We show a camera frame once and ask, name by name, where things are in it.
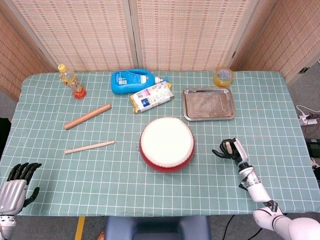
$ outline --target chair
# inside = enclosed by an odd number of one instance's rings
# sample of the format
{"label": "chair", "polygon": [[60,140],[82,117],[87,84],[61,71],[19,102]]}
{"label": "chair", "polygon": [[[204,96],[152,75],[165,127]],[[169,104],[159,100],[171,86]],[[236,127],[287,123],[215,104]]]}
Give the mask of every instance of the chair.
{"label": "chair", "polygon": [[211,240],[207,216],[109,216],[106,240]]}

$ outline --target floor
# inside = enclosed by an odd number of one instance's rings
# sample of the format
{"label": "floor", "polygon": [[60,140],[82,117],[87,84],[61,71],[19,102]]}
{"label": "floor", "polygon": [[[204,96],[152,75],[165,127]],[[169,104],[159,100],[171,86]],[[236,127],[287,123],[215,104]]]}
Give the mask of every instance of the floor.
{"label": "floor", "polygon": [[[320,109],[320,64],[316,62],[300,79],[290,86],[289,91],[295,105],[304,105],[314,110]],[[3,92],[0,92],[0,118],[13,117],[16,103]],[[310,126],[308,131],[313,131],[315,126]],[[306,138],[320,138],[320,130]],[[231,215],[210,216],[210,228],[212,240],[223,238],[226,225]],[[320,213],[291,213],[291,219],[308,217],[320,222]],[[47,217],[47,216],[17,216],[17,225],[12,240],[43,240],[61,239],[70,240],[75,238],[78,218],[77,217]],[[83,240],[96,240],[104,230],[107,221],[106,216],[86,217],[82,233]],[[226,240],[246,240],[254,235],[259,227],[254,222],[253,216],[236,215],[226,232]],[[263,229],[255,240],[280,240],[275,232]]]}

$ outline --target woven partition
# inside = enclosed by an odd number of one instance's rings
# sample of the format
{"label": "woven partition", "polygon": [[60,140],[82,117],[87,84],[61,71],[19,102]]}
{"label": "woven partition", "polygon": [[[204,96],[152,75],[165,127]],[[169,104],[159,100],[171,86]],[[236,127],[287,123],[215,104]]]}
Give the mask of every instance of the woven partition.
{"label": "woven partition", "polygon": [[249,0],[136,0],[143,66],[201,71],[224,65]]}
{"label": "woven partition", "polygon": [[266,20],[272,12],[272,8],[277,0],[260,0],[257,1],[255,9],[249,20],[248,25],[241,37],[241,41],[236,49],[236,54],[233,58],[230,69],[236,71],[239,69],[241,63],[246,58],[248,51],[255,44],[257,36],[261,29],[263,29]]}
{"label": "woven partition", "polygon": [[241,70],[280,71],[286,80],[320,48],[319,0],[278,1]]}
{"label": "woven partition", "polygon": [[1,12],[0,36],[0,88],[18,101],[23,80],[47,70]]}
{"label": "woven partition", "polygon": [[75,71],[133,67],[121,1],[12,1],[57,64]]}

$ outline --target robot finger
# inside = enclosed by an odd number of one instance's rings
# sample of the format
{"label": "robot finger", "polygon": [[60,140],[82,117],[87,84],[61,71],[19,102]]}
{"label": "robot finger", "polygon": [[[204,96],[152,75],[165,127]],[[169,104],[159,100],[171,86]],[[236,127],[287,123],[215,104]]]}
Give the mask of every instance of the robot finger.
{"label": "robot finger", "polygon": [[28,162],[22,164],[22,165],[17,169],[17,171],[16,171],[16,173],[15,173],[15,175],[14,175],[14,177],[13,177],[12,180],[17,180],[17,179],[19,179],[22,171],[25,169],[26,166],[28,166],[28,164],[29,164]]}
{"label": "robot finger", "polygon": [[218,152],[217,150],[212,149],[212,152],[214,153],[214,155],[218,156],[219,158],[222,159],[226,159],[227,157],[225,156],[225,154]]}
{"label": "robot finger", "polygon": [[34,172],[37,168],[39,168],[42,164],[41,163],[37,163],[36,165],[33,165],[29,171],[26,173],[24,179],[26,180],[26,184],[28,185],[30,183],[30,180],[32,178],[32,176],[34,175]]}
{"label": "robot finger", "polygon": [[37,165],[38,163],[34,162],[26,166],[26,168],[23,170],[20,179],[25,179],[27,173],[29,172],[30,168],[32,168],[34,165]]}
{"label": "robot finger", "polygon": [[29,198],[27,198],[26,200],[24,200],[23,208],[25,208],[26,206],[28,206],[29,204],[31,204],[31,203],[33,203],[35,201],[35,199],[37,198],[37,196],[39,194],[39,190],[40,190],[40,187],[37,186],[33,190],[32,195]]}
{"label": "robot finger", "polygon": [[15,165],[15,166],[11,169],[11,171],[10,171],[10,173],[9,173],[9,176],[8,176],[8,179],[6,180],[7,182],[13,180],[14,176],[16,175],[17,169],[18,169],[20,166],[21,166],[21,164],[19,163],[19,164]]}
{"label": "robot finger", "polygon": [[226,152],[225,146],[224,146],[224,142],[220,143],[219,148],[220,148],[220,150],[221,150],[222,152]]}

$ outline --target robotic hand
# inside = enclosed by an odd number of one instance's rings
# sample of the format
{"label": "robotic hand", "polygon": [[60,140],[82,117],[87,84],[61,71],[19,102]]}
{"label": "robotic hand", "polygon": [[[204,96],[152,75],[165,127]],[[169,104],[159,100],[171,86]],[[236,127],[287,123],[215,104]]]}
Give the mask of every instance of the robotic hand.
{"label": "robotic hand", "polygon": [[261,183],[255,168],[248,163],[248,155],[237,138],[225,139],[220,150],[212,152],[224,159],[233,159],[239,167],[242,182],[239,187],[247,190],[255,203],[265,207],[253,212],[255,222],[264,229],[275,231],[285,240],[316,240],[320,236],[320,223],[311,218],[301,217],[294,220],[284,216],[278,204],[270,198]]}
{"label": "robotic hand", "polygon": [[39,193],[39,187],[26,199],[29,182],[41,163],[28,162],[14,166],[7,181],[0,188],[0,240],[9,240],[16,226],[15,216],[32,203]]}

